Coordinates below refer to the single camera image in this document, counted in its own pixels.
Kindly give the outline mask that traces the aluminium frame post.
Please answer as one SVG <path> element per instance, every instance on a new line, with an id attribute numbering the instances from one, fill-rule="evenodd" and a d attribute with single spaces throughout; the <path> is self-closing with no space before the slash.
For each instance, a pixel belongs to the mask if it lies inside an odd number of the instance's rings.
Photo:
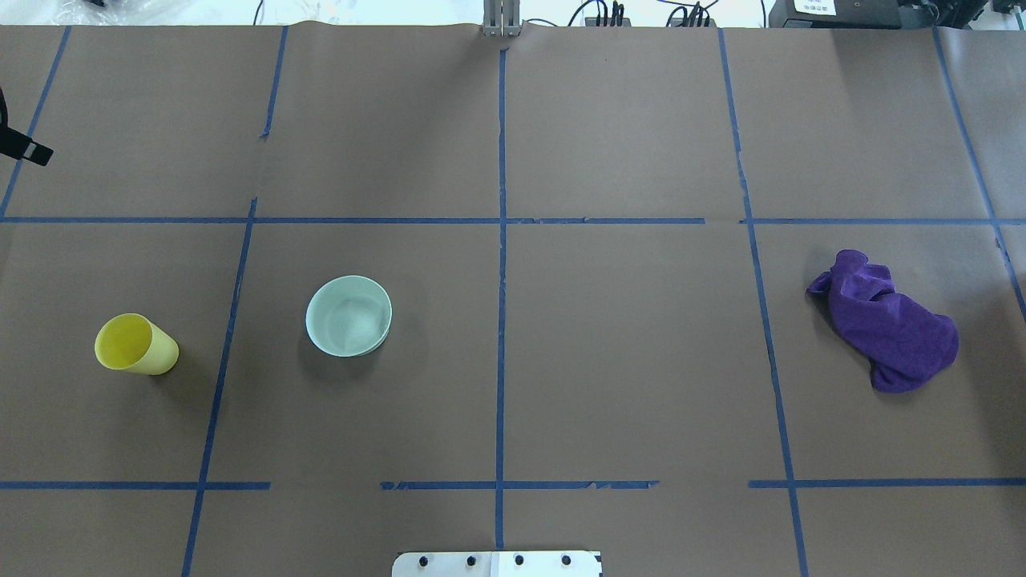
<path id="1" fill-rule="evenodd" d="M 487 38 L 515 38 L 523 30 L 520 0 L 484 0 L 483 36 Z"/>

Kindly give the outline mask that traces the white pedestal base plate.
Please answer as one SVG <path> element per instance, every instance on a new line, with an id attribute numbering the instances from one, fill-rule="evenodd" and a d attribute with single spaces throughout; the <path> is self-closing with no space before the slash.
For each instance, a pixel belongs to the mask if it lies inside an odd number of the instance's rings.
<path id="1" fill-rule="evenodd" d="M 392 576 L 602 576 L 597 551 L 425 551 L 397 556 Z"/>

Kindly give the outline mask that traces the purple cloth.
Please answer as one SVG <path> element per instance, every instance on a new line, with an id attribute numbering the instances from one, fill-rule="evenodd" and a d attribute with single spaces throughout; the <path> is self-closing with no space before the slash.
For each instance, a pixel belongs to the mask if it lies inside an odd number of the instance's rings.
<path id="1" fill-rule="evenodd" d="M 836 253 L 806 288 L 825 303 L 829 321 L 870 362 L 870 384 L 902 394 L 923 387 L 959 356 L 959 329 L 895 287 L 886 265 L 864 252 Z"/>

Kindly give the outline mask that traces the yellow plastic cup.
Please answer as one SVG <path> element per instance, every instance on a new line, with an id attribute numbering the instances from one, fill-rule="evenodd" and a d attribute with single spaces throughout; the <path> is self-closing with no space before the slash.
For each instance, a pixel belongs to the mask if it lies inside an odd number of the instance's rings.
<path id="1" fill-rule="evenodd" d="M 164 375 L 180 356 L 176 341 L 136 313 L 117 315 L 100 328 L 93 352 L 100 366 L 148 376 Z"/>

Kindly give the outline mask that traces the pale green bowl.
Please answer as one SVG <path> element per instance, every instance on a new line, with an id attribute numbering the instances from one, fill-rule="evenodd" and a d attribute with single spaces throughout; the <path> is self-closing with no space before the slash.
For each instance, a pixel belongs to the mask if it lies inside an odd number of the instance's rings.
<path id="1" fill-rule="evenodd" d="M 363 357 L 387 339 L 393 318 L 390 295 L 374 279 L 348 275 L 318 288 L 305 308 L 305 332 L 331 357 Z"/>

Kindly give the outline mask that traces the black desktop box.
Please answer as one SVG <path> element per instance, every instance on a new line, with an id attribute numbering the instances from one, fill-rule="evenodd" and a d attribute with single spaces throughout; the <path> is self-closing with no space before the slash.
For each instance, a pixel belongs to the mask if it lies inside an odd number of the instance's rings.
<path id="1" fill-rule="evenodd" d="M 930 28 L 951 11 L 946 1 L 777 1 L 770 28 L 902 30 Z"/>

